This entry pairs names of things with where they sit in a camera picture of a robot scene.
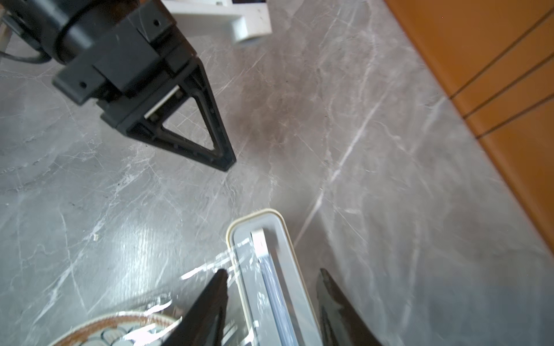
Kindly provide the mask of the patterned plate orange rim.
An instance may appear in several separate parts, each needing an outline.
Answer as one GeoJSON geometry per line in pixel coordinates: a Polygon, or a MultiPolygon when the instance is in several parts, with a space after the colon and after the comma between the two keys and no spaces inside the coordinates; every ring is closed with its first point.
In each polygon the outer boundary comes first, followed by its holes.
{"type": "Polygon", "coordinates": [[[81,324],[52,345],[162,345],[182,319],[136,311],[108,314],[81,324]]]}

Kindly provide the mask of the white plastic wrap dispenser box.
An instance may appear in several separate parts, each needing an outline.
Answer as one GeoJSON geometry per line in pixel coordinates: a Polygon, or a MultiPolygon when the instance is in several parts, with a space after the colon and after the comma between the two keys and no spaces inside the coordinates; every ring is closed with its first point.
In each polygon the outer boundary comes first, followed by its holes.
{"type": "Polygon", "coordinates": [[[321,345],[320,327],[284,217],[271,208],[227,230],[245,316],[245,345],[321,345]]]}

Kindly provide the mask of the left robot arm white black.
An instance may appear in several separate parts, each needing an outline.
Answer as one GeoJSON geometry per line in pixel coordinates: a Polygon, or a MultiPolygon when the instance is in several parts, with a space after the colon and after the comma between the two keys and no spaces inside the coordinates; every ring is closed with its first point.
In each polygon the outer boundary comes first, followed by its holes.
{"type": "Polygon", "coordinates": [[[226,172],[236,156],[204,66],[161,1],[3,1],[3,21],[35,55],[57,61],[53,85],[77,105],[95,99],[124,136],[226,172]],[[164,123],[193,100],[213,146],[164,123]]]}

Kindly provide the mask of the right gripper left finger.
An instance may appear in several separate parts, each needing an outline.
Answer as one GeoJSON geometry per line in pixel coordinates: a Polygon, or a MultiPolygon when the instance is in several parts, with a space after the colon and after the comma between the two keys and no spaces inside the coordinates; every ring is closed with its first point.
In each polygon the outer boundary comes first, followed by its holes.
{"type": "Polygon", "coordinates": [[[222,345],[229,300],[227,280],[228,272],[219,269],[163,346],[222,345]]]}

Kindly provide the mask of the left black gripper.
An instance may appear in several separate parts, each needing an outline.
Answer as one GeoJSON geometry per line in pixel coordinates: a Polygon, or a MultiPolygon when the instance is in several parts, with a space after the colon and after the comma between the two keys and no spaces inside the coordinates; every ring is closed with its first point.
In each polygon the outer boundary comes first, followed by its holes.
{"type": "Polygon", "coordinates": [[[203,64],[161,1],[141,4],[53,84],[78,105],[96,99],[129,138],[222,172],[236,162],[203,64]]]}

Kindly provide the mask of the clear plastic wrap sheet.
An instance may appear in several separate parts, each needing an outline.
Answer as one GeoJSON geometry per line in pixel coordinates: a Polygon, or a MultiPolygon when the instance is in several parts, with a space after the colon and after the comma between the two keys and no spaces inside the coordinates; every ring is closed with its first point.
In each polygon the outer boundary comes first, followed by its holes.
{"type": "Polygon", "coordinates": [[[242,240],[117,307],[109,345],[279,345],[262,261],[242,240]]]}

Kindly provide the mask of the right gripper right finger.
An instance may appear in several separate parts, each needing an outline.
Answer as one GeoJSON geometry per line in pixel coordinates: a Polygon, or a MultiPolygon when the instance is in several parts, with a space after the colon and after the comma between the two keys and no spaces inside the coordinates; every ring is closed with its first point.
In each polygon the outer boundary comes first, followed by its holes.
{"type": "Polygon", "coordinates": [[[382,345],[325,268],[320,269],[316,294],[324,345],[382,345]]]}

